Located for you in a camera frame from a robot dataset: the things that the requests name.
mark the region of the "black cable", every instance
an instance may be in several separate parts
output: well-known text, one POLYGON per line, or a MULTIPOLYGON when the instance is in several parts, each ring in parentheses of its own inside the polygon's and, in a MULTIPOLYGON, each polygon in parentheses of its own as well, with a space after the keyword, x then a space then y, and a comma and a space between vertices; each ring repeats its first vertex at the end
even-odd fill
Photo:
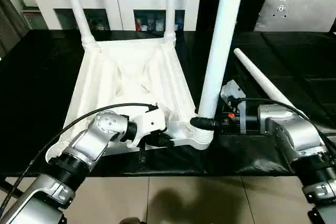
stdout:
POLYGON ((244 102, 244 101, 255 101, 255 102, 270 102, 270 103, 274 103, 277 105, 280 105, 282 107, 285 107, 286 109, 290 110, 291 112, 294 112, 296 114, 298 114, 300 117, 302 117, 303 119, 307 120, 308 122, 310 122, 315 129, 317 130, 317 132, 319 133, 319 136, 322 138, 324 144, 326 145, 329 154, 332 158, 336 158, 336 145, 329 139, 326 137, 326 135, 324 135, 319 129, 318 127, 305 115, 303 114, 301 111, 299 111, 298 109, 294 108, 293 106, 290 106, 288 104, 285 104, 283 102, 279 102, 276 100, 272 100, 272 99, 265 99, 265 98, 238 98, 235 100, 237 102, 237 104, 244 102))
POLYGON ((81 117, 77 118, 76 120, 74 120, 73 122, 71 122, 69 125, 67 125, 63 130, 61 130, 59 133, 57 133, 56 136, 54 136, 45 146, 43 146, 42 149, 40 149, 40 151, 35 155, 35 157, 30 161, 29 165, 27 166, 27 168, 25 169, 25 171, 21 174, 21 176, 15 181, 12 190, 7 194, 6 198, 4 199, 4 201, 1 204, 0 207, 0 219, 2 217, 2 214, 4 213, 4 210, 9 202, 9 200, 11 199, 11 197, 13 196, 15 190, 17 189, 18 185, 20 184, 20 182, 23 180, 23 178, 25 177, 26 173, 28 172, 28 170, 31 168, 31 166, 33 165, 33 163, 36 161, 36 159, 51 145, 54 143, 54 141, 56 139, 58 139, 63 133, 65 133, 68 129, 70 129, 71 127, 73 127, 76 123, 78 123, 79 121, 83 120, 84 118, 87 118, 88 116, 91 116, 93 114, 96 114, 100 111, 104 111, 104 110, 108 110, 108 109, 113 109, 113 108, 118 108, 118 107, 125 107, 125 106, 144 106, 144 107, 148 107, 149 110, 155 110, 157 109, 157 106, 155 105, 151 105, 151 104, 146 104, 146 103, 120 103, 120 104, 114 104, 114 105, 109 105, 109 106, 105 106, 96 110, 93 110, 85 115, 82 115, 81 117))

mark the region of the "black tablecloth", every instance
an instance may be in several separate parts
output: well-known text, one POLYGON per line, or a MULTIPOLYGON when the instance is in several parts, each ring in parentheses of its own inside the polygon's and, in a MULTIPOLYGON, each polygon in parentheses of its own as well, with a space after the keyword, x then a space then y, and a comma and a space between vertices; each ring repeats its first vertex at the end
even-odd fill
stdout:
MULTIPOLYGON (((132 31, 105 31, 97 40, 153 38, 132 31)), ((176 51, 195 105, 202 91, 211 34, 177 34, 176 51)), ((322 33, 236 34, 239 47, 275 85, 313 120, 336 124, 336 36, 322 33)), ((63 126, 83 57, 76 31, 30 31, 0 61, 0 176, 20 174, 63 126)), ((266 97, 233 53, 224 81, 235 79, 248 97, 266 97)), ((269 136, 216 135, 210 147, 190 146, 102 158, 91 176, 291 175, 269 136)), ((41 158, 28 173, 46 169, 41 158)))

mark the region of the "gray curtain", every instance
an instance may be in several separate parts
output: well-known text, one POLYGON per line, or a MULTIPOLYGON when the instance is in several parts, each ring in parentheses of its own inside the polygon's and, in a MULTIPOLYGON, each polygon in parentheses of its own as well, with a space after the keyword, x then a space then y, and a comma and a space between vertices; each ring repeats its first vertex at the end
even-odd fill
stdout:
POLYGON ((0 0, 0 58, 4 58, 28 31, 11 1, 0 0))

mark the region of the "white chair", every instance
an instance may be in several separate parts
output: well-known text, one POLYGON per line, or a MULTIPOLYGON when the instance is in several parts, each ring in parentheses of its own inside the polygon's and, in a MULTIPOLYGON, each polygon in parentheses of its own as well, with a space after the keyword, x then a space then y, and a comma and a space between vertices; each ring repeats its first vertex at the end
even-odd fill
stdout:
MULTIPOLYGON (((85 54, 65 125, 106 105, 157 103, 165 114, 166 133, 173 138, 175 146, 191 145, 199 150, 206 149, 213 139, 213 131, 190 125, 190 119, 197 115, 174 48, 175 0, 166 0, 166 32, 163 38, 122 41, 95 41, 79 0, 70 1, 85 54)), ((214 117, 239 5, 240 0, 219 1, 198 116, 214 117)), ((115 112, 133 117, 144 113, 145 109, 123 107, 115 109, 115 112)), ((59 141, 70 141, 88 126, 90 120, 92 118, 78 123, 59 141)), ((111 143, 107 155, 138 151, 137 144, 111 143)))

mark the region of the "glass cabinet door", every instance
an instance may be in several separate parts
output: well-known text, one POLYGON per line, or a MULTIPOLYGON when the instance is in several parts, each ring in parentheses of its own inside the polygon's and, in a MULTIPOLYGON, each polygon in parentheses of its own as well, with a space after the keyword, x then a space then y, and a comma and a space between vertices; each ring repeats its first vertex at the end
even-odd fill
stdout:
MULTIPOLYGON (((134 10, 136 31, 165 31, 165 10, 134 10)), ((183 31, 184 10, 175 11, 175 31, 183 31)))
MULTIPOLYGON (((72 9, 55 9, 62 29, 78 29, 72 9)), ((90 30, 110 30, 110 25, 105 9, 84 9, 85 17, 90 30)))

